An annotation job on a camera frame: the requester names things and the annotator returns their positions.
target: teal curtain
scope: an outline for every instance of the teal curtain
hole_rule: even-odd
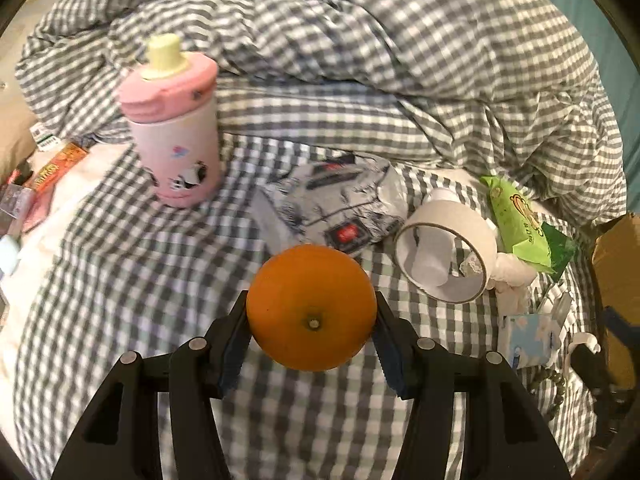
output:
[[[628,208],[640,211],[640,74],[593,0],[551,0],[577,28],[600,65],[622,134]]]

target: white tag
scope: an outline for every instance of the white tag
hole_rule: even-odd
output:
[[[62,144],[62,140],[55,136],[47,127],[42,123],[35,123],[31,128],[31,137],[36,141],[38,150],[40,152],[48,152],[59,144]]]

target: tape roll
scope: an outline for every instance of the tape roll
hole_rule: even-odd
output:
[[[463,240],[478,257],[481,273],[468,277],[449,275],[446,282],[438,284],[414,272],[417,234],[421,230],[426,236],[429,228],[444,230]],[[396,235],[394,249],[402,273],[432,298],[446,303],[467,303],[480,296],[494,270],[497,253],[494,232],[486,221],[468,206],[449,200],[424,202]]]

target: orange snack package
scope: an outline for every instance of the orange snack package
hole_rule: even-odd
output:
[[[70,142],[62,148],[53,158],[45,164],[41,170],[33,175],[27,187],[36,193],[43,193],[48,187],[55,184],[66,172],[87,156],[87,152]]]

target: beaded bracelet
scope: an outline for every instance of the beaded bracelet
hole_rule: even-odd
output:
[[[552,421],[558,412],[560,411],[560,405],[564,401],[564,393],[566,392],[566,381],[562,372],[552,370],[551,368],[540,368],[538,373],[533,377],[533,382],[529,386],[529,393],[535,394],[542,381],[551,380],[556,385],[556,396],[554,402],[549,407],[549,411],[546,412],[545,419],[547,422]]]

